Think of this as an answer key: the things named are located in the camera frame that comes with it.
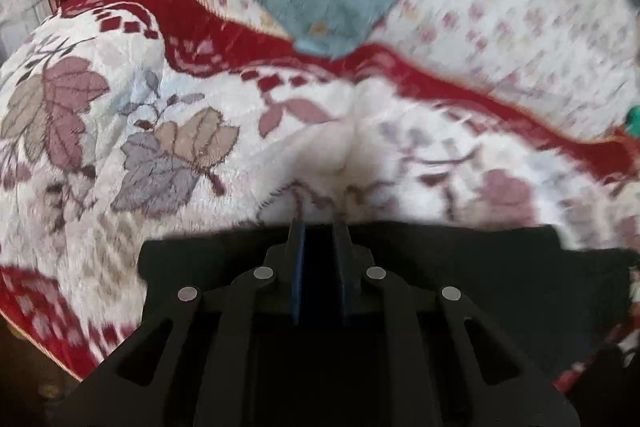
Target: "floral blanket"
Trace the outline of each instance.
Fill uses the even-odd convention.
[[[82,378],[140,320],[148,238],[342,214],[640,248],[635,144],[576,139],[636,96],[603,2],[401,0],[328,62],[251,0],[70,0],[0,70],[0,312]]]
[[[1,73],[0,311],[78,377],[140,320],[148,238],[336,214],[640,237],[632,144],[378,44],[329,62],[196,0],[71,0]]]

